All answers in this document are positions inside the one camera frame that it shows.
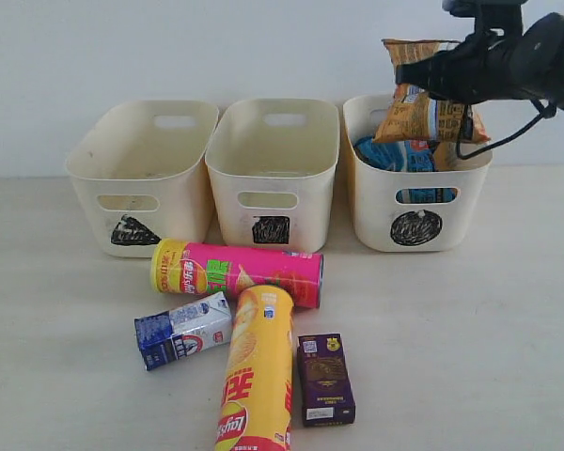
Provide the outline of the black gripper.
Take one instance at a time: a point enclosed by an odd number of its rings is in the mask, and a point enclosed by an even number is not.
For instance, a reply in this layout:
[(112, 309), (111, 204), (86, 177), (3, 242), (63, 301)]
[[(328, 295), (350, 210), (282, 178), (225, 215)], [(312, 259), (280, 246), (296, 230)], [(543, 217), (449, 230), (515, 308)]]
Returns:
[(478, 47), (466, 42), (442, 44), (428, 64), (397, 65), (395, 83), (426, 87), (438, 99), (466, 103), (520, 100), (522, 92), (509, 68), (514, 43), (500, 39)]

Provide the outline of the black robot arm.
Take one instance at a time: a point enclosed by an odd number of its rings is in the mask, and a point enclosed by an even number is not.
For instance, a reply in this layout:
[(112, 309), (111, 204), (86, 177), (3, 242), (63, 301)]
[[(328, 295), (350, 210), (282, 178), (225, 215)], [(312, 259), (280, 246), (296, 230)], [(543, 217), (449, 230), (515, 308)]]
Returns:
[(547, 101), (564, 111), (564, 16), (552, 12), (523, 29), (521, 10), (480, 6), (475, 30), (452, 50), (396, 70), (396, 83), (436, 100)]

